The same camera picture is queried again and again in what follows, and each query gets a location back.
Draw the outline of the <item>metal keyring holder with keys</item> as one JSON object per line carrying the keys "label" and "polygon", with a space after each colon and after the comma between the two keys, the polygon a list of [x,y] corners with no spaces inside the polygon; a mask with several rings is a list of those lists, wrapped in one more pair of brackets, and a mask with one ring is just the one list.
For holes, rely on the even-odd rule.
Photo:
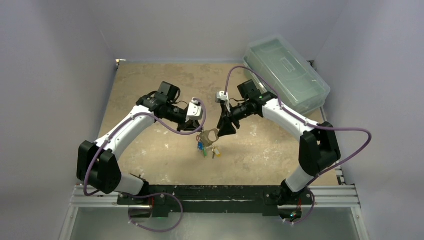
{"label": "metal keyring holder with keys", "polygon": [[213,152],[213,148],[217,148],[216,146],[214,146],[214,143],[216,143],[219,140],[218,132],[219,132],[218,129],[213,128],[211,130],[202,130],[200,132],[200,134],[196,136],[196,141],[202,142],[203,148],[207,150],[207,156],[208,156],[208,151],[209,150],[211,151],[213,159],[216,158],[216,156],[214,155],[214,152]]}

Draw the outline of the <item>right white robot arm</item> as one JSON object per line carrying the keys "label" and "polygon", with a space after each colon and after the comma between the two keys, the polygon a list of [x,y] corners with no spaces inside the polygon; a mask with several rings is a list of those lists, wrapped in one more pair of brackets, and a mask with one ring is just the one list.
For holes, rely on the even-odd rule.
{"label": "right white robot arm", "polygon": [[272,92],[262,93],[252,80],[237,87],[242,101],[237,106],[230,104],[224,91],[218,91],[215,101],[221,106],[221,116],[217,124],[218,137],[236,134],[240,121],[258,115],[282,127],[299,142],[299,166],[287,177],[280,187],[278,200],[292,204],[300,198],[301,192],[323,170],[341,158],[333,126],[322,124],[290,111],[279,103]]}

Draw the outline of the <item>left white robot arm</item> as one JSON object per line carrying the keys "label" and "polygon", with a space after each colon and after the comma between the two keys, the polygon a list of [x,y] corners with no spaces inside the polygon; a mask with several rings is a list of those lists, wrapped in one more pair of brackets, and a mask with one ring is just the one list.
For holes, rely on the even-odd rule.
{"label": "left white robot arm", "polygon": [[186,108],[177,106],[181,89],[163,81],[158,90],[140,97],[130,113],[99,139],[84,141],[78,148],[77,178],[83,192],[118,192],[129,195],[138,205],[149,199],[149,183],[140,176],[122,173],[118,161],[129,145],[147,128],[159,123],[171,132],[188,136],[203,130],[206,107],[194,97]]}

